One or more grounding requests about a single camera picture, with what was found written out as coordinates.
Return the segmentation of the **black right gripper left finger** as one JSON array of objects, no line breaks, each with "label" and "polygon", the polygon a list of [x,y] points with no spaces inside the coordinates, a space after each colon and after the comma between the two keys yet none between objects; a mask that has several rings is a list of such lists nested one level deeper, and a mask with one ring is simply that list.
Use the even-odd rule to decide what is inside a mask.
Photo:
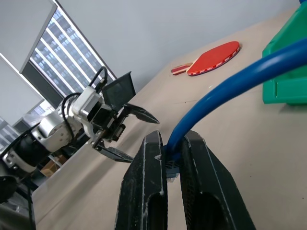
[{"label": "black right gripper left finger", "polygon": [[167,230],[165,150],[158,130],[145,136],[120,188],[114,230]]}]

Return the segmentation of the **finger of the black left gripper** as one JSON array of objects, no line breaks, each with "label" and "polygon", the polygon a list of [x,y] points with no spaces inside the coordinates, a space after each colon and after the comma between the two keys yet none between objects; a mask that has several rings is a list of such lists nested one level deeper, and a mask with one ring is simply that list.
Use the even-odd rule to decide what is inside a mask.
[{"label": "finger of the black left gripper", "polygon": [[126,111],[128,114],[136,116],[141,121],[153,124],[160,124],[156,117],[154,117],[151,113],[149,113],[142,107],[127,103],[123,105],[123,108],[124,111]]},{"label": "finger of the black left gripper", "polygon": [[106,156],[107,158],[110,158],[114,161],[117,162],[125,162],[125,163],[131,163],[133,161],[133,157],[130,155],[114,148],[114,147],[109,147],[106,148],[104,146],[104,143],[102,141],[96,141],[92,142],[92,148],[99,152],[100,154]]}]

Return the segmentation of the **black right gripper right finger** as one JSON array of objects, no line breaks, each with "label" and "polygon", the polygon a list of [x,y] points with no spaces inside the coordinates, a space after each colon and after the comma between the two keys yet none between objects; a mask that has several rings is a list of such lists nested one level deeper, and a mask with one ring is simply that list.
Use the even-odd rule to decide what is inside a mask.
[{"label": "black right gripper right finger", "polygon": [[231,173],[195,131],[182,141],[179,170],[187,230],[256,230]]}]

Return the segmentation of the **green plastic bin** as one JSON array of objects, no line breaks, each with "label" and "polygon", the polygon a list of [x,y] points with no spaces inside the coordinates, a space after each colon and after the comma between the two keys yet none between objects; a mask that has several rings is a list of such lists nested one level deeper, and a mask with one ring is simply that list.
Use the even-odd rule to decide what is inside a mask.
[{"label": "green plastic bin", "polygon": [[[299,8],[267,44],[262,56],[304,38],[307,38],[307,0],[301,2]],[[263,83],[262,99],[265,104],[307,104],[307,65]]]}]

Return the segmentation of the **black mesh container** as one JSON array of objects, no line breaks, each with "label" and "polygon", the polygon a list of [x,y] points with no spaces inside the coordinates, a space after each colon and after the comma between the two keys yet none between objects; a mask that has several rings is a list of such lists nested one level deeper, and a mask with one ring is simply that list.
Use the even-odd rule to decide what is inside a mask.
[{"label": "black mesh container", "polygon": [[106,85],[102,90],[102,94],[105,104],[119,111],[124,104],[128,103],[136,95],[131,71]]}]

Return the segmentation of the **brown cardboard box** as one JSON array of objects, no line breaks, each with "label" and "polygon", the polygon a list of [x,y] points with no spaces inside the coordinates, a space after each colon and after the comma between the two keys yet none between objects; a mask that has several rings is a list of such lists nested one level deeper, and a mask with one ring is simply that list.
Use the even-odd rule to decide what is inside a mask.
[{"label": "brown cardboard box", "polygon": [[45,177],[51,177],[60,167],[50,160],[40,171]]}]

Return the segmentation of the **large window pane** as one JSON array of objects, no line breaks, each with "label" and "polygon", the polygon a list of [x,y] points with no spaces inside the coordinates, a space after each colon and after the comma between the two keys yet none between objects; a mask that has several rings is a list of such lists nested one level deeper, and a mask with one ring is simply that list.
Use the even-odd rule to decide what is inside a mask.
[{"label": "large window pane", "polygon": [[65,96],[82,92],[103,65],[68,16],[57,8],[22,74],[56,108]]}]

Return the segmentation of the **red table tennis paddle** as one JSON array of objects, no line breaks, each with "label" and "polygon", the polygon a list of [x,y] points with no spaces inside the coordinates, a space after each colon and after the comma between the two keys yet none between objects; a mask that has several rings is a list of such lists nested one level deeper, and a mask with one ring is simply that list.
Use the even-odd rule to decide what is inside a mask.
[{"label": "red table tennis paddle", "polygon": [[186,63],[171,69],[172,75],[187,73],[194,77],[221,67],[231,60],[241,49],[238,41],[231,41],[202,53],[194,62]]}]

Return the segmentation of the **white roller blind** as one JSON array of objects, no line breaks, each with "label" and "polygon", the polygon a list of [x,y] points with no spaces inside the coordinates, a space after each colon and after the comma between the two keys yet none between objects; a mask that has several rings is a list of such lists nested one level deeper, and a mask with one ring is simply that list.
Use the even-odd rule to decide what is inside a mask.
[{"label": "white roller blind", "polygon": [[19,72],[56,9],[53,0],[0,0],[0,53]]}]

